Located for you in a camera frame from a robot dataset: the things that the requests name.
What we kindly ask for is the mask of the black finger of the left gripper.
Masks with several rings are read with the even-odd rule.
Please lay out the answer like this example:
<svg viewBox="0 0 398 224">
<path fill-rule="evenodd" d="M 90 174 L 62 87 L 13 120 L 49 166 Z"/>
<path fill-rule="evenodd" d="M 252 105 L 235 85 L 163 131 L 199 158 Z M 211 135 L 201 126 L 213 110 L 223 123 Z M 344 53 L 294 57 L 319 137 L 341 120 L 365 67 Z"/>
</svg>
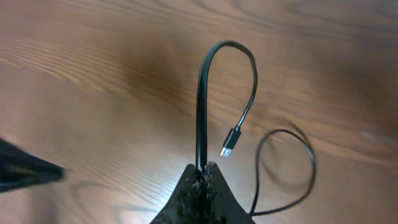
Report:
<svg viewBox="0 0 398 224">
<path fill-rule="evenodd" d="M 64 168 L 1 139 L 1 192 L 56 182 L 63 174 Z"/>
</svg>

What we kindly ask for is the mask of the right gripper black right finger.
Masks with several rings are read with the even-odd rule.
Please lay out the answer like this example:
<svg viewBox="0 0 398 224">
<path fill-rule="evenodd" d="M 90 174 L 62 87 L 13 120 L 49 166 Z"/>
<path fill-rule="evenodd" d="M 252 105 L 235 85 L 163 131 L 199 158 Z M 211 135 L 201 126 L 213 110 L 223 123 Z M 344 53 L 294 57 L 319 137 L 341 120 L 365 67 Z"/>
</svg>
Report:
<svg viewBox="0 0 398 224">
<path fill-rule="evenodd" d="M 211 175 L 211 189 L 216 193 L 211 203 L 215 216 L 226 224 L 254 224 L 234 197 L 218 165 L 210 161 L 206 168 Z"/>
</svg>

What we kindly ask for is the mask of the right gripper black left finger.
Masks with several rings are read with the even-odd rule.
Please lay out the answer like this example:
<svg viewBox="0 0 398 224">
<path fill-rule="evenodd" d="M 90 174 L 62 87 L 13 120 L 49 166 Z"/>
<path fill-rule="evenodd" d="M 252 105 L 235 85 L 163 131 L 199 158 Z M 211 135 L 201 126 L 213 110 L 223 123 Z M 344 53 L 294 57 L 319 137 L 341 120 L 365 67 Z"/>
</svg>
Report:
<svg viewBox="0 0 398 224">
<path fill-rule="evenodd" d="M 195 166 L 187 165 L 168 202 L 150 224 L 198 223 L 200 187 Z"/>
</svg>

